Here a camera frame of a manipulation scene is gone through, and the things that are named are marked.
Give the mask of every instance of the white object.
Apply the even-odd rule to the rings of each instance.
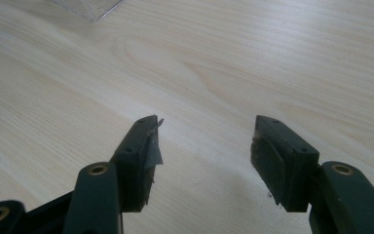
[[[87,20],[97,21],[111,12],[123,0],[53,0],[69,12]]]

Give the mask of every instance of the light wood surface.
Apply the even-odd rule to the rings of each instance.
[[[0,1],[0,200],[70,191],[151,114],[165,164],[126,233],[311,233],[250,165],[255,116],[374,184],[374,1]]]

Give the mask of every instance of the wooden table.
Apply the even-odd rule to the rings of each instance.
[[[126,233],[311,233],[250,165],[255,116],[374,184],[374,1],[0,1],[0,200],[70,191],[151,114],[165,164]]]

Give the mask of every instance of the wood grain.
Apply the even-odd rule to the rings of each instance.
[[[374,184],[374,1],[0,1],[0,200],[70,191],[150,114],[165,164],[127,233],[311,233],[249,163],[255,116]]]

